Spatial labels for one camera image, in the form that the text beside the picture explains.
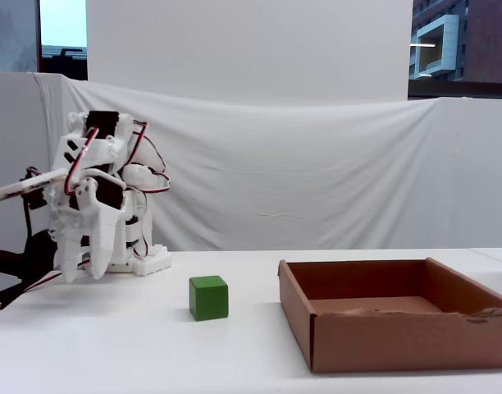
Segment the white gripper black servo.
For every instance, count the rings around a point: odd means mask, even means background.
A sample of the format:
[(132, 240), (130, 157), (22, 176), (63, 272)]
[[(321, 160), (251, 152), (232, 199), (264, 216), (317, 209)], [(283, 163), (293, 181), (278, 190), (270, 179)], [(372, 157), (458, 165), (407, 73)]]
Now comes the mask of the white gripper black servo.
[(66, 171), (48, 192), (49, 234), (56, 243), (54, 266), (65, 283), (88, 276), (81, 251), (89, 235), (90, 272), (100, 279), (115, 251), (116, 226), (124, 213), (125, 182), (97, 168)]

